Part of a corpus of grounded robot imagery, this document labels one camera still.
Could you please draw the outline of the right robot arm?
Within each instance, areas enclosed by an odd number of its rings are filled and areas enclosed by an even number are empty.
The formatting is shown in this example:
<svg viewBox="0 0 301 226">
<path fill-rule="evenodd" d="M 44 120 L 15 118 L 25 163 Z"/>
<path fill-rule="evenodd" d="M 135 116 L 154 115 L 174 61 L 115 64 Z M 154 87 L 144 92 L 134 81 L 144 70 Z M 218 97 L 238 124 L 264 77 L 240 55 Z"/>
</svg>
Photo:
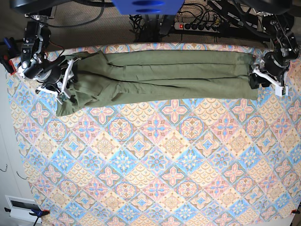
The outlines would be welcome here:
<svg viewBox="0 0 301 226">
<path fill-rule="evenodd" d="M 18 73 L 27 80 L 39 83 L 36 93 L 52 94 L 59 104 L 75 102 L 70 86 L 78 81 L 72 69 L 79 60 L 77 56 L 67 59 L 60 54 L 55 60 L 49 61 L 46 55 L 51 37 L 47 21 L 54 18 L 55 7 L 63 3 L 63 0 L 10 1 L 12 9 L 30 18 L 24 32 Z"/>
</svg>

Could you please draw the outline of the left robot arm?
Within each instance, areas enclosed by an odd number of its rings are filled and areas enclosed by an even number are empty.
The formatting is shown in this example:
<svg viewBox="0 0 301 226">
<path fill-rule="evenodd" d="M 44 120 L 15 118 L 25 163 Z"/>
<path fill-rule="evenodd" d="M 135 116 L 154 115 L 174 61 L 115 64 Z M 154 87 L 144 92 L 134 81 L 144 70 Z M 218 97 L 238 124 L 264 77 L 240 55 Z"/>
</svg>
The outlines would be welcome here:
<svg viewBox="0 0 301 226">
<path fill-rule="evenodd" d="M 241 30 L 250 31 L 270 40 L 274 50 L 265 54 L 257 65 L 252 65 L 249 84 L 275 87 L 279 97 L 288 95 L 285 79 L 290 62 L 299 57 L 300 48 L 291 28 L 295 6 L 291 0 L 210 0 L 210 7 Z"/>
</svg>

